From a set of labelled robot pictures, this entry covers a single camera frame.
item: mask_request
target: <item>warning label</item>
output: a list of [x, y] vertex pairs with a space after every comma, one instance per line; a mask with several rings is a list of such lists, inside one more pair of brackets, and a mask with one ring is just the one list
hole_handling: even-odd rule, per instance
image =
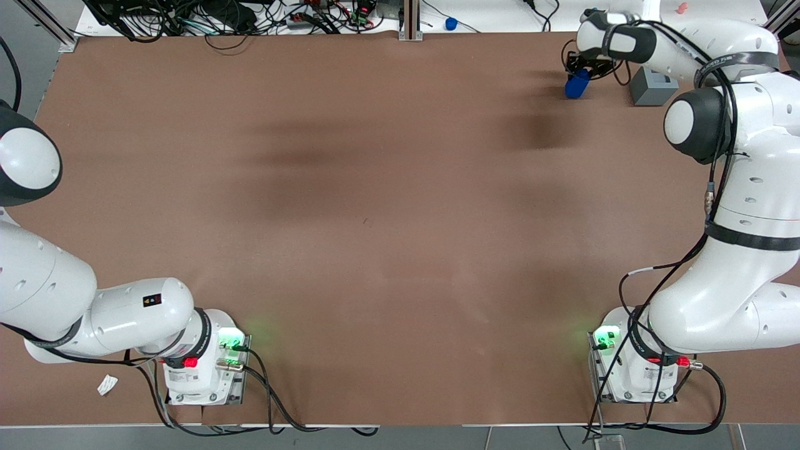
[[[645, 368], [645, 380], [655, 380], [658, 378], [658, 369], [657, 368]], [[675, 371], [662, 371], [661, 379], [668, 380], [675, 376]]]
[[196, 381], [200, 379], [198, 371], [196, 370], [184, 370], [184, 371], [168, 371], [167, 375], [170, 377], [170, 381], [174, 381], [177, 383], [189, 383], [192, 381]]

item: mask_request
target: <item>green led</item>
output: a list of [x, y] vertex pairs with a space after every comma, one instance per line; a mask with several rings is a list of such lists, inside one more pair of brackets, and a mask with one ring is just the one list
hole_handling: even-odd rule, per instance
[[603, 325], [594, 332], [594, 339], [598, 343], [598, 349], [606, 350], [614, 346], [614, 337], [619, 336], [619, 327], [614, 325]]

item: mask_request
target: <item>table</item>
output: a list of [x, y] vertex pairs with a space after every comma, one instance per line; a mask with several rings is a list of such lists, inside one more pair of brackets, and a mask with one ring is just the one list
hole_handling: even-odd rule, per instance
[[[430, 0], [441, 12], [449, 14], [484, 33], [525, 33], [542, 30], [543, 20], [522, 0]], [[678, 15], [676, 9], [683, 3], [682, 0], [663, 0], [661, 2], [662, 20], [666, 23], [676, 23], [681, 18], [714, 17], [732, 18], [763, 25], [766, 15], [759, 0], [701, 0], [690, 2], [690, 8], [683, 15]], [[555, 8], [554, 0], [537, 0], [537, 8], [545, 15], [549, 15]], [[580, 17], [587, 8], [606, 9], [610, 7], [610, 0], [561, 0], [560, 7], [552, 17], [553, 31], [576, 31], [580, 26]], [[614, 4], [621, 5], [622, 0]], [[256, 11], [261, 11], [263, 6], [250, 4]], [[471, 33], [472, 31], [459, 26], [455, 31], [447, 31], [444, 27], [446, 17], [437, 13], [428, 5], [421, 6], [422, 32], [429, 33]], [[258, 14], [259, 21], [263, 20], [264, 13]], [[385, 19], [383, 24], [371, 32], [381, 32], [398, 29], [398, 21]], [[100, 26], [91, 12], [84, 8], [78, 21], [76, 31], [83, 34], [97, 36], [119, 36], [120, 34], [108, 26]], [[281, 30], [281, 34], [305, 34], [308, 30]], [[342, 33], [352, 33], [343, 29]]]
[[[10, 213], [100, 287], [176, 276], [228, 311], [304, 423], [581, 423], [586, 332], [622, 274], [699, 237], [706, 167], [666, 144], [665, 108], [632, 107], [612, 77], [564, 99], [571, 37], [277, 36], [235, 56], [202, 38], [87, 38], [37, 119], [62, 183]], [[38, 364], [7, 330], [0, 342], [0, 424], [158, 422], [130, 369]], [[726, 421], [800, 423], [798, 356], [703, 356]], [[106, 373], [120, 382], [101, 398]], [[182, 420], [263, 424], [248, 388], [241, 407]], [[694, 376], [654, 420], [709, 420], [715, 396]]]

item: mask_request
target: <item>metal post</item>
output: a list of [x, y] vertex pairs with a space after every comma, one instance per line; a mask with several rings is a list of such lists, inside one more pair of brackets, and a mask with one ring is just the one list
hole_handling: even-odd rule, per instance
[[795, 20], [794, 16], [798, 12], [800, 12], [800, 0], [788, 0], [775, 11], [775, 14], [772, 14], [772, 17], [764, 24], [764, 28], [772, 31], [773, 34], [782, 35], [783, 29]]
[[400, 40], [409, 42], [422, 41], [422, 31], [419, 29], [419, 0], [403, 0]]
[[58, 19], [50, 12], [39, 0], [14, 0], [20, 8], [28, 13], [50, 36], [53, 36], [61, 43], [58, 51], [61, 53], [72, 53], [78, 40], [70, 33], [70, 30], [62, 25]]

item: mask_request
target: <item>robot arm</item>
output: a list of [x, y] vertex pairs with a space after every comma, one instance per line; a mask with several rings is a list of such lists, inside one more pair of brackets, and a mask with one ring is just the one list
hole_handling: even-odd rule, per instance
[[[776, 71], [777, 40], [758, 26], [721, 19], [674, 23], [710, 62], [657, 26], [632, 14], [598, 12], [581, 25], [578, 49], [584, 58], [626, 59], [693, 81], [697, 89], [670, 105], [664, 134], [676, 150], [701, 163], [717, 157], [720, 140], [730, 142], [730, 132], [719, 134], [730, 128], [720, 127], [728, 120], [723, 111], [735, 106], [738, 120], [734, 152], [722, 156], [731, 158], [730, 173], [716, 215], [706, 223], [706, 244], [689, 271], [660, 291], [639, 319], [658, 339], [622, 308], [594, 333], [611, 330], [615, 339], [630, 333], [619, 350], [627, 369], [611, 372], [607, 383], [622, 402], [650, 402], [657, 378], [658, 398], [669, 399], [681, 354], [800, 343], [800, 288], [773, 283], [800, 256], [800, 115], [794, 110], [800, 80]], [[732, 82], [727, 104], [721, 87], [699, 86], [717, 68]], [[713, 75], [708, 80], [716, 81]], [[615, 353], [600, 351], [602, 373], [614, 365]], [[667, 362], [659, 367], [662, 355]]]
[[175, 278], [97, 289], [89, 264], [21, 228], [3, 208], [48, 195], [62, 177], [43, 130], [0, 104], [0, 323], [43, 363], [135, 348], [159, 358], [175, 403], [225, 404], [244, 335], [224, 312], [194, 307]]

